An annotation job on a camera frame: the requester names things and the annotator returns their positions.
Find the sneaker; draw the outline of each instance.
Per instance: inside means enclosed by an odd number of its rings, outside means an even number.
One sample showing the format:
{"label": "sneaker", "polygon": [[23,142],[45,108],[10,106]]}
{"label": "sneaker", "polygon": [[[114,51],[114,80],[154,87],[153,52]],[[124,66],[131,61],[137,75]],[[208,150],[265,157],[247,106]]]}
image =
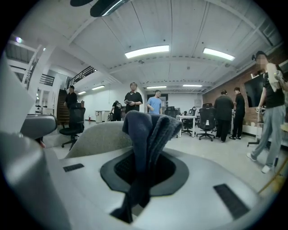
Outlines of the sneaker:
{"label": "sneaker", "polygon": [[265,166],[263,167],[263,169],[261,170],[261,172],[263,172],[263,173],[268,173],[270,170],[271,170],[271,167],[269,167],[268,165],[265,165]]}
{"label": "sneaker", "polygon": [[252,157],[251,153],[247,153],[246,156],[250,158],[251,161],[256,161],[256,159]]}

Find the fluorescent light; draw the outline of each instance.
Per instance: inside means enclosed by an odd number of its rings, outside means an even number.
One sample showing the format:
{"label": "fluorescent light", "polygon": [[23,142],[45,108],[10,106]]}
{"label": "fluorescent light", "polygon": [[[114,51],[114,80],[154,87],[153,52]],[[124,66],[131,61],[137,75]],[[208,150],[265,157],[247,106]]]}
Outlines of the fluorescent light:
{"label": "fluorescent light", "polygon": [[149,54],[149,53],[160,53],[160,52],[168,52],[169,51],[169,45],[160,45],[160,46],[154,46],[144,49],[138,49],[129,53],[126,53],[127,58],[134,58],[137,56]]}
{"label": "fluorescent light", "polygon": [[17,41],[18,43],[22,43],[22,39],[19,38],[19,37],[16,37],[16,41]]}
{"label": "fluorescent light", "polygon": [[120,2],[122,2],[122,0],[118,1],[116,4],[114,4],[114,6],[112,6],[105,14],[103,14],[102,16],[106,16],[115,6],[117,6]]}
{"label": "fluorescent light", "polygon": [[199,84],[184,84],[184,87],[202,87],[202,85]]}
{"label": "fluorescent light", "polygon": [[216,51],[216,50],[213,50],[213,49],[205,48],[203,53],[211,54],[211,55],[218,56],[218,57],[221,57],[221,58],[225,58],[225,59],[228,59],[230,61],[233,61],[235,59],[235,57],[233,57],[233,56],[231,56],[229,54],[222,53],[222,52],[219,52],[219,51]]}
{"label": "fluorescent light", "polygon": [[148,86],[146,88],[166,88],[167,86]]}
{"label": "fluorescent light", "polygon": [[97,87],[93,88],[92,90],[96,90],[96,89],[104,88],[104,87],[105,87],[105,85],[101,85],[101,86],[97,86]]}

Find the television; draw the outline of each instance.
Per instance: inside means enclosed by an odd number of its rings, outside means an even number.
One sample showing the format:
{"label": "television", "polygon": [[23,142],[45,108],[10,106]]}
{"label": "television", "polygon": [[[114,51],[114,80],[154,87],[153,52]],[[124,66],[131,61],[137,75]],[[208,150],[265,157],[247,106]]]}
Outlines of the television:
{"label": "television", "polygon": [[249,107],[258,107],[259,105],[263,91],[263,74],[244,83]]}

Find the black shirt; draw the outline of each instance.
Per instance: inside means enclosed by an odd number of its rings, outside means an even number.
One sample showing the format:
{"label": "black shirt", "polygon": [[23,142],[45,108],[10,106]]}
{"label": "black shirt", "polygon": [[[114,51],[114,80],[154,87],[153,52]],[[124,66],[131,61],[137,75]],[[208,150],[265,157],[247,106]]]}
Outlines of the black shirt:
{"label": "black shirt", "polygon": [[[143,103],[142,96],[138,92],[135,92],[135,93],[129,92],[129,93],[127,93],[124,100],[128,100],[128,101],[131,101],[131,102],[141,102],[141,103]],[[139,108],[140,108],[140,106],[130,106],[129,104],[126,104],[125,113],[128,113],[131,110],[139,111]]]}
{"label": "black shirt", "polygon": [[230,97],[222,95],[215,100],[214,108],[216,109],[216,117],[219,120],[232,120],[232,110],[234,103]]}
{"label": "black shirt", "polygon": [[266,88],[266,108],[274,108],[284,105],[285,97],[282,89],[279,88],[276,90],[276,92],[273,91],[272,86],[269,83],[269,77],[267,73],[264,74],[263,87]]}
{"label": "black shirt", "polygon": [[245,101],[241,93],[237,94],[235,102],[236,102],[236,114],[235,115],[245,116]]}
{"label": "black shirt", "polygon": [[114,114],[121,114],[122,105],[120,103],[114,102],[112,106],[114,107]]}
{"label": "black shirt", "polygon": [[76,93],[68,93],[65,99],[65,102],[67,103],[67,107],[69,108],[72,104],[77,103],[77,94]]}

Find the man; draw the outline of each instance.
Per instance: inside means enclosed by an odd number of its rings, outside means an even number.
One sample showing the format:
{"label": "man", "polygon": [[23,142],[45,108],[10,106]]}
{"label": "man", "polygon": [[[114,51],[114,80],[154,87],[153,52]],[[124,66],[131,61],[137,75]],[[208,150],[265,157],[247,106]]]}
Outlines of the man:
{"label": "man", "polygon": [[160,99],[161,91],[156,90],[155,96],[149,98],[147,102],[147,107],[149,108],[149,113],[162,114],[162,101]]}
{"label": "man", "polygon": [[115,120],[121,121],[121,109],[122,109],[122,105],[118,101],[115,101],[111,109],[111,113],[114,110],[114,121]]}
{"label": "man", "polygon": [[77,103],[77,94],[74,93],[74,86],[69,87],[69,93],[66,96],[64,106],[67,106],[70,109],[71,105]]}
{"label": "man", "polygon": [[247,157],[252,161],[257,160],[257,156],[265,148],[269,137],[272,137],[269,154],[266,160],[266,164],[261,170],[263,173],[267,173],[271,170],[276,156],[279,154],[281,147],[281,125],[284,123],[285,118],[285,105],[283,90],[288,91],[287,83],[283,79],[277,79],[279,81],[276,92],[272,89],[269,83],[269,76],[267,73],[268,58],[262,51],[258,51],[256,55],[252,57],[256,60],[261,69],[265,70],[263,91],[259,103],[259,107],[263,106],[266,102],[266,111],[264,113],[264,125],[262,136],[259,145],[252,153],[247,153]]}
{"label": "man", "polygon": [[137,84],[135,82],[130,84],[130,89],[131,91],[126,94],[124,99],[124,103],[126,104],[126,114],[131,110],[139,111],[140,105],[143,104],[142,96],[137,92]]}
{"label": "man", "polygon": [[240,92],[239,87],[236,87],[234,89],[234,93],[236,95],[236,99],[234,102],[235,107],[236,107],[236,112],[235,112],[235,118],[234,118],[233,135],[229,138],[232,140],[236,140],[236,134],[237,134],[237,139],[241,140],[243,119],[245,116],[245,101],[244,101],[243,95]]}
{"label": "man", "polygon": [[227,91],[222,90],[221,96],[215,100],[214,108],[216,109],[216,117],[218,121],[216,137],[221,138],[221,142],[226,141],[229,132],[229,127],[232,120],[232,110],[234,103],[230,97],[227,96]]}

